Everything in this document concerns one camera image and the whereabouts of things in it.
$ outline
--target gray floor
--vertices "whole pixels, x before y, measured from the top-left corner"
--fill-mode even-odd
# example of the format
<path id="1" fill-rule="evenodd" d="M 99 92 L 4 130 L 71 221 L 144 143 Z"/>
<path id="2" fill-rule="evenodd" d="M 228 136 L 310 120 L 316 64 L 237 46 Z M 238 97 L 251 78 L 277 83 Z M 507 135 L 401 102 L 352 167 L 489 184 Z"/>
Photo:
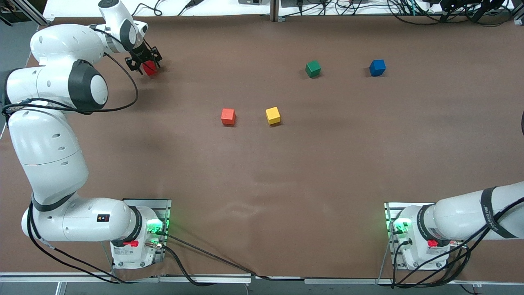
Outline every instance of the gray floor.
<path id="1" fill-rule="evenodd" d="M 36 31 L 34 23 L 16 23 L 8 27 L 0 23 L 0 71 L 24 67 L 30 54 L 29 41 Z M 43 257 L 41 263 L 56 263 Z M 56 283 L 0 283 L 0 295 L 54 294 Z M 111 285 L 108 283 L 70 283 L 66 295 L 134 295 L 134 294 L 251 294 L 251 295 L 303 295 L 303 294 L 467 294 L 458 285 L 447 285 L 431 289 L 391 290 L 373 285 L 306 285 L 303 282 L 270 282 L 253 280 L 247 292 L 244 285 L 221 284 L 210 287 L 194 287 L 189 283 L 141 283 L 134 285 Z M 488 286 L 480 290 L 483 294 L 524 294 L 524 286 Z"/>

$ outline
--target robotic arm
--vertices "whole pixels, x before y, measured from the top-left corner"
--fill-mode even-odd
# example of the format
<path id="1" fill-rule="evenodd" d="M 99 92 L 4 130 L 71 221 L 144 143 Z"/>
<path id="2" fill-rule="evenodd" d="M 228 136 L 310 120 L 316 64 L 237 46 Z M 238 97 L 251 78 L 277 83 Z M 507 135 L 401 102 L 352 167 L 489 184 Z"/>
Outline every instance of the robotic arm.
<path id="1" fill-rule="evenodd" d="M 145 45 L 147 24 L 133 21 L 119 0 L 102 0 L 105 25 L 51 26 L 36 32 L 31 52 L 40 67 L 13 70 L 5 77 L 1 103 L 32 99 L 30 106 L 10 110 L 9 133 L 15 152 L 32 188 L 32 219 L 48 241 L 105 241 L 117 267 L 141 268 L 152 263 L 155 249 L 146 241 L 158 240 L 162 229 L 155 212 L 110 198 L 81 198 L 88 168 L 66 112 L 39 105 L 77 110 L 99 110 L 108 98 L 107 84 L 92 66 L 105 54 L 132 52 L 132 70 L 156 70 L 161 59 L 156 47 Z M 27 216 L 22 229 L 28 235 Z"/>
<path id="2" fill-rule="evenodd" d="M 490 231 L 483 240 L 523 239 L 524 182 L 446 198 L 436 204 L 408 206 L 392 223 L 391 231 L 399 243 L 407 242 L 402 256 L 408 269 L 433 270 L 446 264 L 449 255 L 435 257 L 450 250 L 451 241 L 472 237 L 484 226 Z M 506 207 L 519 203 L 495 220 Z"/>

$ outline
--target green cube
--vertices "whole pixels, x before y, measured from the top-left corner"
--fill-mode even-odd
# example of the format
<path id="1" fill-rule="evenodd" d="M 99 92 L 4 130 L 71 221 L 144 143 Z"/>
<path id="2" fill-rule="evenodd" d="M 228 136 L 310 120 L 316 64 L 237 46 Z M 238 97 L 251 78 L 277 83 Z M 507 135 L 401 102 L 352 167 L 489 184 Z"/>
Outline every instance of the green cube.
<path id="1" fill-rule="evenodd" d="M 320 75 L 321 69 L 319 62 L 316 60 L 308 62 L 305 66 L 305 72 L 308 73 L 309 78 Z"/>

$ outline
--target black sticker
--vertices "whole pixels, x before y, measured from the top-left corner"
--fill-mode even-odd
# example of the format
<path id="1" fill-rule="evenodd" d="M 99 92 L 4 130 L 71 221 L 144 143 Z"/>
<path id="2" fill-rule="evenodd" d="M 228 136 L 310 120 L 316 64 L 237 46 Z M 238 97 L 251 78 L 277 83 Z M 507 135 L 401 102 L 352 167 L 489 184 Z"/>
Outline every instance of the black sticker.
<path id="1" fill-rule="evenodd" d="M 98 214 L 96 217 L 96 222 L 108 222 L 109 214 Z"/>

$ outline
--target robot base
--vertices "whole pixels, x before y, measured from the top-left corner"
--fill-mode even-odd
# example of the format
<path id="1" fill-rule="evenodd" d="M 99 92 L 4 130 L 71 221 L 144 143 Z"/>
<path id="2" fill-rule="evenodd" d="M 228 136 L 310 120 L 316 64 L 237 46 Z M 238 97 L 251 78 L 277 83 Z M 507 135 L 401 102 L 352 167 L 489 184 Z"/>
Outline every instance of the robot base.
<path id="1" fill-rule="evenodd" d="M 420 234 L 417 225 L 417 215 L 421 208 L 421 206 L 416 205 L 408 206 L 404 208 L 404 210 L 402 210 L 397 216 L 397 219 L 391 223 L 392 231 L 402 231 L 402 234 L 395 235 L 398 239 L 398 244 L 402 244 L 405 241 L 408 242 L 407 245 L 400 248 L 400 251 L 406 267 L 410 270 L 414 270 L 424 262 L 450 250 L 450 245 L 445 247 L 430 247 L 428 241 L 426 241 L 426 239 L 424 239 Z M 446 264 L 448 257 L 449 255 L 444 255 L 428 264 L 425 264 L 419 269 L 440 269 Z"/>
<path id="2" fill-rule="evenodd" d="M 136 207 L 142 215 L 142 226 L 140 233 L 135 241 L 138 242 L 136 247 L 125 245 L 124 247 L 115 247 L 111 244 L 111 255 L 113 256 L 114 268 L 117 269 L 137 269 L 149 266 L 153 263 L 156 249 L 145 246 L 147 241 L 158 241 L 159 236 L 148 232 L 150 220 L 158 220 L 155 212 L 146 206 Z"/>

